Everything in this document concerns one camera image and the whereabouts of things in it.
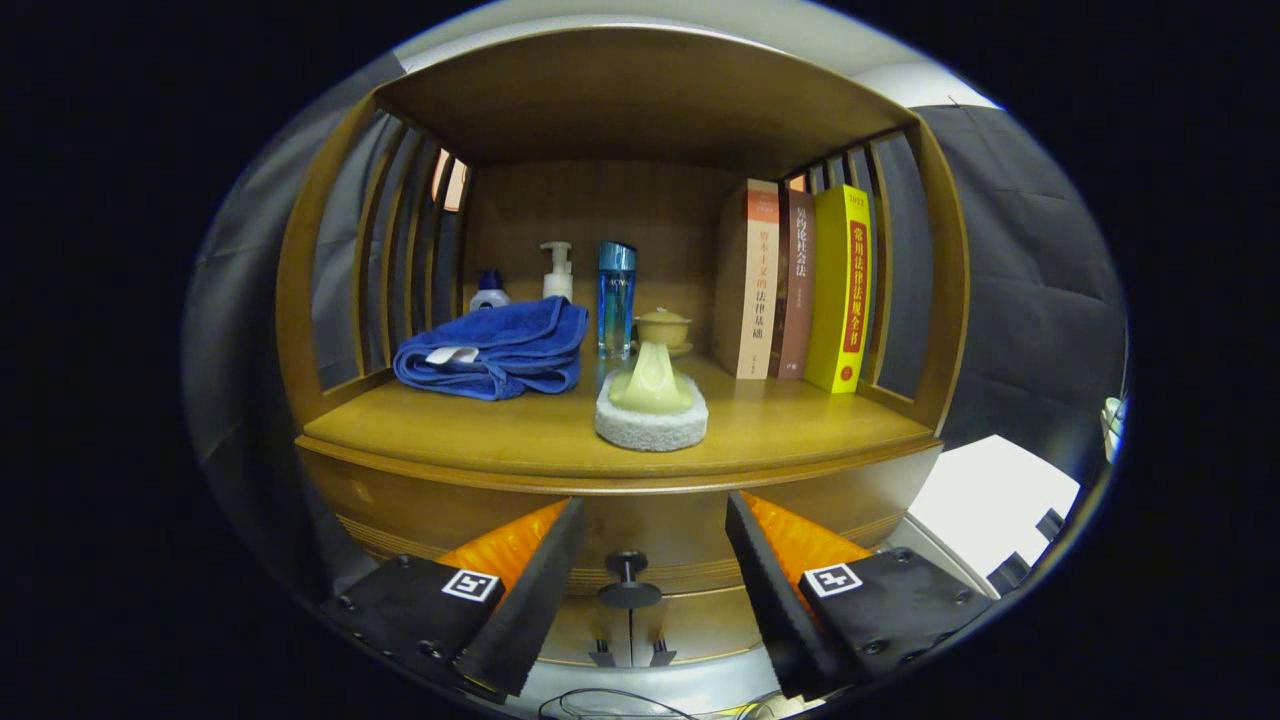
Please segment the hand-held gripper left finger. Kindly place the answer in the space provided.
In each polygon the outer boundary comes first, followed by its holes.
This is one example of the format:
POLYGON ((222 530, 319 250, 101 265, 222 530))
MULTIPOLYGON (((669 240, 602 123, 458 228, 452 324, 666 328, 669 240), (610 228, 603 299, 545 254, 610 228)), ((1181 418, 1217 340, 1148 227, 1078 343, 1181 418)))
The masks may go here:
POLYGON ((538 660, 584 536, 584 501, 562 500, 470 543, 511 548, 509 562, 401 553, 321 609, 411 676, 503 701, 520 694, 538 660))

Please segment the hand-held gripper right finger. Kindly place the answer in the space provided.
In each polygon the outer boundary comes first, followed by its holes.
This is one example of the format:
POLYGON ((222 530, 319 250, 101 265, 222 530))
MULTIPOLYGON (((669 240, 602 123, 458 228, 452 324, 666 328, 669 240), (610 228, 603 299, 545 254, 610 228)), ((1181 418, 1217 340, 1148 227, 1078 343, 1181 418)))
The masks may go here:
POLYGON ((788 698, 893 676, 992 605, 913 550, 865 550, 744 491, 727 498, 726 534, 788 698))

